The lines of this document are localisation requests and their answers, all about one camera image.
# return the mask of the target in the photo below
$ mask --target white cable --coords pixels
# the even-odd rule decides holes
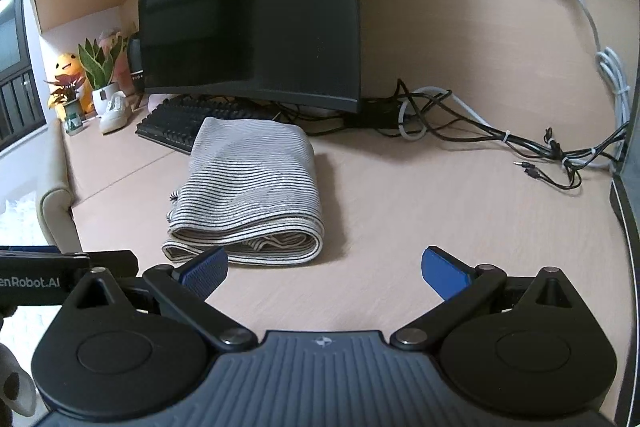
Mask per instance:
[[[622,63],[622,60],[616,52],[611,48],[602,48],[600,45],[600,36],[598,35],[598,29],[596,28],[596,23],[587,8],[584,0],[577,0],[587,17],[589,24],[591,25],[591,31],[593,32],[593,40],[596,45],[596,63],[598,65],[598,71],[600,72],[600,76],[605,81],[609,89],[613,93],[614,99],[614,111],[616,115],[616,127],[622,126],[622,124],[629,121],[631,110],[630,110],[630,102],[629,102],[629,85],[626,81],[625,67]],[[620,153],[622,151],[622,143],[619,142],[614,146],[613,156],[615,158],[620,158]],[[588,160],[573,160],[575,163],[584,165],[588,162]],[[610,162],[605,164],[590,164],[593,167],[602,167],[610,165]]]
[[[447,94],[449,91],[435,86],[420,87],[412,91],[412,93],[414,94],[420,94],[424,92],[429,94]],[[466,105],[466,103],[460,100],[455,94],[452,94],[449,98],[451,98],[460,107],[462,107],[471,118],[481,124],[491,127],[491,124],[489,124],[484,118],[481,118],[478,113],[476,113],[473,109]],[[416,141],[422,138],[427,133],[427,127],[423,123],[421,123],[422,129],[420,129],[420,133],[414,135],[407,134],[407,132],[404,130],[404,115],[406,113],[409,115],[415,114],[414,108],[409,104],[409,100],[404,100],[404,102],[402,102],[402,105],[400,106],[400,111],[398,112],[398,131],[400,132],[402,138],[404,138],[405,140]]]
[[[622,64],[622,60],[616,55],[616,53],[611,48],[602,49],[600,47],[600,37],[598,35],[598,29],[596,28],[596,24],[593,20],[593,17],[591,16],[591,13],[589,12],[589,9],[587,8],[584,0],[577,0],[577,1],[580,4],[580,7],[582,8],[582,11],[586,15],[587,19],[589,20],[589,24],[591,25],[591,30],[593,31],[593,39],[596,44],[596,62],[598,65],[598,70],[600,71],[600,76],[603,77],[605,83],[609,86],[609,88],[611,89],[614,95],[616,127],[620,127],[622,126],[623,123],[629,121],[629,118],[630,118],[630,103],[629,103],[629,95],[628,95],[630,88],[626,81],[625,68]],[[435,87],[435,86],[420,87],[412,91],[412,93],[414,94],[420,94],[420,93],[447,94],[448,92],[449,91],[447,91],[446,89],[442,89],[441,87]],[[476,111],[474,111],[473,109],[471,109],[471,107],[466,105],[466,103],[460,100],[455,94],[450,95],[450,98],[454,102],[456,102],[460,107],[462,107],[471,118],[473,118],[479,123],[492,127],[491,124],[489,124],[484,118],[480,117],[480,115],[476,113]],[[413,106],[410,106],[409,100],[404,100],[404,102],[402,102],[402,105],[400,106],[400,111],[398,112],[398,131],[400,132],[401,136],[405,140],[410,140],[410,141],[416,141],[424,137],[424,135],[427,133],[427,127],[424,124],[421,124],[422,129],[417,134],[410,135],[405,131],[404,116],[406,114],[408,115],[415,114],[414,108]],[[502,140],[503,144],[506,144],[510,134],[511,133],[509,131],[505,133],[504,139]],[[619,158],[621,150],[622,150],[622,144],[618,143],[615,146],[613,156],[615,158]],[[593,156],[595,154],[595,149],[591,149],[591,151]],[[590,162],[592,158],[588,158],[584,160],[581,158],[571,158],[567,156],[562,159],[563,166],[564,166],[564,162],[567,161],[568,159],[570,159],[575,164],[579,164],[579,165],[584,165],[588,163],[588,165],[593,168],[603,168],[603,167],[611,166],[611,163],[609,161],[596,163],[596,162]]]

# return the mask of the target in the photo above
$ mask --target gray striped cloth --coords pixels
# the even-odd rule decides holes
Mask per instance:
[[[322,248],[314,150],[295,125],[207,118],[170,198],[162,251],[175,263],[223,245],[234,263],[301,264]]]

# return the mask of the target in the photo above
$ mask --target white sneaker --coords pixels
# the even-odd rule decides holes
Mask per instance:
[[[111,100],[107,103],[107,110],[100,118],[100,132],[107,134],[123,128],[132,114],[127,96],[122,91],[113,93]]]

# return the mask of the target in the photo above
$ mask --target chair armrest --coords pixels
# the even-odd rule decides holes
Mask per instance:
[[[62,253],[82,251],[71,206],[75,195],[70,182],[62,123],[54,120],[47,129],[47,150],[38,177],[36,212],[45,239]]]

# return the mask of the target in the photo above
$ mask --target potted plant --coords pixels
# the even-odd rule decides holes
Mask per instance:
[[[78,120],[84,115],[82,105],[78,99],[78,91],[84,84],[84,74],[82,72],[76,74],[57,74],[55,82],[47,82],[52,86],[56,86],[51,93],[51,105],[62,104],[65,108],[65,121],[69,119]]]
[[[118,83],[113,81],[113,69],[126,45],[126,39],[122,36],[118,36],[111,49],[106,52],[98,45],[96,39],[93,43],[87,39],[84,46],[78,44],[78,57],[89,83],[94,88],[92,96],[95,112],[99,116],[105,113],[109,100],[120,90]]]

